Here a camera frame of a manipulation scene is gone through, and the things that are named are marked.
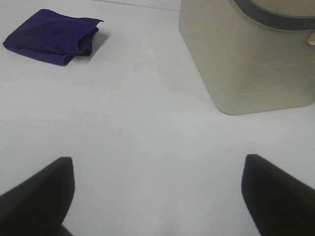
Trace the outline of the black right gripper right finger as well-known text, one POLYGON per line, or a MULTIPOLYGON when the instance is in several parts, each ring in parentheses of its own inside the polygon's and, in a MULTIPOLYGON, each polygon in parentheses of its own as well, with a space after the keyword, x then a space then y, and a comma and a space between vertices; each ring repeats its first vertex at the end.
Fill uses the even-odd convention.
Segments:
POLYGON ((260 235, 315 234, 315 190, 263 157, 246 156, 241 192, 260 235))

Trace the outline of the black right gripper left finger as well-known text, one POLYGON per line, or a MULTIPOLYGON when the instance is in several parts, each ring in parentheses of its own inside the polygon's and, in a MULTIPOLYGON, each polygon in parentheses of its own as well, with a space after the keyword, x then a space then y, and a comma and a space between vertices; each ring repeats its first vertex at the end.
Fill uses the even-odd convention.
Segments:
POLYGON ((70 236, 63 225, 74 196, 70 157, 60 157, 0 196, 2 236, 70 236))

